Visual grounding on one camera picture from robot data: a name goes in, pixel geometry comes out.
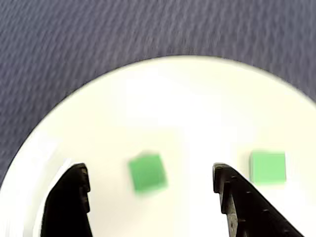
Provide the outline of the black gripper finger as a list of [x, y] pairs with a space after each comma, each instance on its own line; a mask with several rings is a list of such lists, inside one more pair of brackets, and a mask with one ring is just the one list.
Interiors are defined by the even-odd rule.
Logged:
[[231, 237], [301, 237], [302, 234], [238, 171], [213, 165], [213, 190], [219, 194]]
[[91, 237], [88, 170], [84, 163], [71, 166], [49, 192], [44, 206], [42, 237]]

